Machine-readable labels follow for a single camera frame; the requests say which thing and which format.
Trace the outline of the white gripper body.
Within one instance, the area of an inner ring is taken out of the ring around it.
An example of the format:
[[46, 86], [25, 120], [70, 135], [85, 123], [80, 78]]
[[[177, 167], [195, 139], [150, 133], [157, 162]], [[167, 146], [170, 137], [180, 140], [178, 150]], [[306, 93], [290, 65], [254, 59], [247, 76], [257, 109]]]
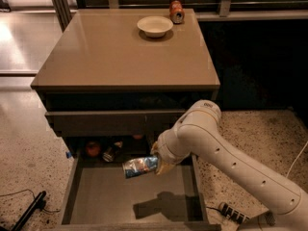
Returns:
[[181, 163], [191, 154], [173, 130], [165, 130], [158, 137], [156, 152], [163, 161], [172, 165]]

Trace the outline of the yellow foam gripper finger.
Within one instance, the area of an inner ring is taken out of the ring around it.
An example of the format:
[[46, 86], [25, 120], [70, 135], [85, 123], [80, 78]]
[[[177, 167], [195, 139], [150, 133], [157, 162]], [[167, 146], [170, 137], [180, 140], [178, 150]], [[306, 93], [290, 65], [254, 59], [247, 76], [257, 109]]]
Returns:
[[169, 163], [165, 162], [163, 159], [159, 158], [155, 173], [157, 175], [162, 175], [162, 174], [165, 174], [165, 173], [171, 171], [173, 168], [174, 168], [173, 164], [169, 164]]
[[150, 150], [150, 154], [154, 156], [154, 155], [157, 154], [157, 151], [158, 151], [158, 143], [155, 141], [152, 144], [152, 147], [151, 147], [151, 150]]

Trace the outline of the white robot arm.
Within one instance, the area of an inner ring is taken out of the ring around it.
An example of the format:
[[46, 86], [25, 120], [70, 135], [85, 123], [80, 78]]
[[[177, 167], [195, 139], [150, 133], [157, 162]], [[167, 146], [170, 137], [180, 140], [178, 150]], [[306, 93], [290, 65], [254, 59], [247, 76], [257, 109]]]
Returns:
[[194, 154], [225, 173], [268, 210], [237, 231], [308, 231], [308, 193], [243, 153], [218, 131], [221, 111], [209, 100], [194, 103], [153, 144], [159, 174]]

